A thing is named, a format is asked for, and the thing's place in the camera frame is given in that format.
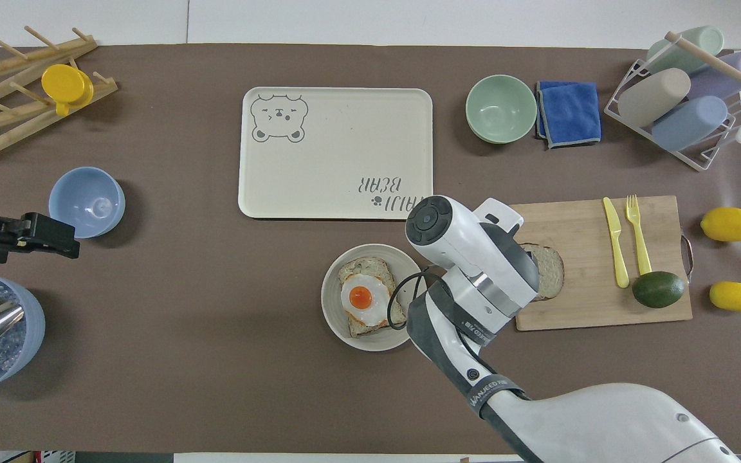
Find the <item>yellow knife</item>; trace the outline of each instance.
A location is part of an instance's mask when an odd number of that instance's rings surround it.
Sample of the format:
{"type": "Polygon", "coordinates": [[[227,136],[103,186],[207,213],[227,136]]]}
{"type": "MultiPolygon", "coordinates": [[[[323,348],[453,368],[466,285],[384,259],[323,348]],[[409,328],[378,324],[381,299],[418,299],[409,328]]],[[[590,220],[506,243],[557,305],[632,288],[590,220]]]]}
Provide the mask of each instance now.
{"type": "Polygon", "coordinates": [[[623,226],[619,222],[619,216],[616,209],[614,209],[614,205],[611,203],[611,199],[609,197],[603,197],[602,203],[605,205],[605,216],[608,217],[608,230],[611,232],[611,247],[614,249],[614,273],[617,277],[617,286],[628,287],[630,279],[627,276],[623,250],[619,247],[619,235],[623,232],[623,226]]]}

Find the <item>beige cup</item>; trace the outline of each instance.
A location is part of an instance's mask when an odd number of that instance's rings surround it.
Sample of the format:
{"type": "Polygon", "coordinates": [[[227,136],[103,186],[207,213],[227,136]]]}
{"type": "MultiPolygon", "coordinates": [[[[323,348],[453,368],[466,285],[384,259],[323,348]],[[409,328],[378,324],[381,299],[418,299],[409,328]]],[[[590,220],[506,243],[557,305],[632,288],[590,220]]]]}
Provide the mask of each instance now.
{"type": "Polygon", "coordinates": [[[647,76],[619,96],[619,115],[630,125],[644,127],[662,117],[691,90],[685,71],[670,68],[647,76]]]}

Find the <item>blue cloth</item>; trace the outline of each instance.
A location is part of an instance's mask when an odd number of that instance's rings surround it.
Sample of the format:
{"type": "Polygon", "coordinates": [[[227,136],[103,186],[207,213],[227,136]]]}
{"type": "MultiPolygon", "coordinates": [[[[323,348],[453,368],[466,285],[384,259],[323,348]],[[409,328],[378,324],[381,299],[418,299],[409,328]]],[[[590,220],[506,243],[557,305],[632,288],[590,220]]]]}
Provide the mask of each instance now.
{"type": "Polygon", "coordinates": [[[537,136],[548,147],[594,144],[602,140],[599,94],[593,82],[537,82],[537,136]]]}

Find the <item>ice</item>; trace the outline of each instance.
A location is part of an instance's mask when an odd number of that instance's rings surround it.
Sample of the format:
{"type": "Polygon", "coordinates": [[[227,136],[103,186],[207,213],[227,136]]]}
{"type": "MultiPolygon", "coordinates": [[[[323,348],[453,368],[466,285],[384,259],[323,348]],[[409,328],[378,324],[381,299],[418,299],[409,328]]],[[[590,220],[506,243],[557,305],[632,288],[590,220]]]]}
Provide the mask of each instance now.
{"type": "MultiPolygon", "coordinates": [[[[19,302],[19,297],[9,287],[3,285],[0,285],[0,297],[8,301],[19,302]]],[[[0,337],[0,370],[6,372],[15,364],[24,345],[26,334],[27,322],[23,318],[0,337]]]]}

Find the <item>fried egg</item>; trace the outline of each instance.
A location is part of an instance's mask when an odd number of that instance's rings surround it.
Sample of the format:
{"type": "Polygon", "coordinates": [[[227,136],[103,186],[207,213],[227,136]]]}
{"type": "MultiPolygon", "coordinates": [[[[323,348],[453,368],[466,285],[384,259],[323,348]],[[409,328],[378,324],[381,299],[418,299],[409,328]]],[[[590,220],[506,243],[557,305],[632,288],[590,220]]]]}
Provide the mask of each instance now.
{"type": "Polygon", "coordinates": [[[378,278],[355,273],[342,285],[342,308],[357,322],[377,326],[388,319],[388,287],[378,278]]]}

